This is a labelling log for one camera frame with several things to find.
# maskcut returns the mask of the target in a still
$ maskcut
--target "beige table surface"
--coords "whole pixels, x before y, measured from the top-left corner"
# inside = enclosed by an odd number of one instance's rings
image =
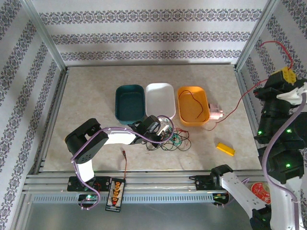
[[[73,67],[70,69],[44,171],[73,170],[64,142],[65,137],[89,118],[96,118],[101,127],[123,126],[115,118],[115,91],[121,85],[167,82],[177,90],[186,85],[200,86],[209,103],[218,103],[225,114],[232,111],[240,92],[230,65],[181,66],[122,66]],[[128,170],[209,170],[228,164],[236,170],[260,169],[258,153],[241,103],[234,114],[211,132],[210,121],[203,127],[184,127],[179,120],[178,107],[173,118],[176,127],[188,130],[192,147],[186,152],[147,151],[144,145],[106,145],[93,158],[94,170],[123,170],[126,151]],[[218,142],[232,146],[235,156],[216,149]]]

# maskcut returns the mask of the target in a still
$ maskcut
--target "yellow object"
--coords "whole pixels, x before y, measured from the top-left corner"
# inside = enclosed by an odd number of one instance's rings
[[[232,148],[230,148],[230,147],[228,147],[227,145],[224,145],[224,144],[222,144],[222,143],[219,143],[219,144],[216,146],[216,148],[217,148],[218,150],[220,150],[220,151],[223,151],[223,152],[227,153],[227,154],[230,155],[230,156],[234,156],[234,155],[235,155],[235,150],[234,150],[234,149],[232,149]]]
[[[177,100],[180,121],[185,126],[202,126],[209,121],[207,96],[201,87],[181,87],[177,92]]]
[[[288,69],[288,67],[285,66],[279,71],[283,73],[283,78],[286,82],[290,84],[293,84],[296,82],[296,74],[293,72],[292,69]]]

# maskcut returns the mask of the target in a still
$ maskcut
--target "red round object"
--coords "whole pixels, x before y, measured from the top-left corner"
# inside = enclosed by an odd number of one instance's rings
[[[263,200],[267,204],[271,203],[270,190],[267,185],[262,182],[257,182],[254,183],[250,189],[259,199]]]

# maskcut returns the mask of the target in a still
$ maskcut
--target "striped wallpaper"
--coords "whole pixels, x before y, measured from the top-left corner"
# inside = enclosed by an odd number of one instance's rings
[[[0,230],[9,229],[59,73],[18,0],[0,0]]]
[[[307,0],[282,0],[266,28],[258,39],[241,70],[246,89],[261,80],[266,79],[276,70],[289,66],[290,61],[285,52],[273,43],[260,44],[268,40],[280,41],[285,45],[293,58],[293,71],[299,79],[307,78]],[[263,103],[255,98],[253,93],[248,94],[253,112],[259,124]],[[307,149],[302,151],[305,159],[305,176],[301,194],[302,214],[305,227],[307,226]]]
[[[33,0],[66,65],[235,63],[267,0]]]

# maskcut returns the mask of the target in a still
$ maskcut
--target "plastic tray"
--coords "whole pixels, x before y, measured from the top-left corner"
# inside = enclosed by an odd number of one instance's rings
[[[115,117],[123,125],[142,121],[145,116],[145,95],[140,85],[122,85],[116,90]]]
[[[168,83],[149,84],[145,90],[146,115],[165,115],[173,118],[176,114],[174,88]]]
[[[202,126],[209,121],[210,111],[204,89],[198,86],[181,87],[177,92],[177,99],[182,124],[185,126]]]

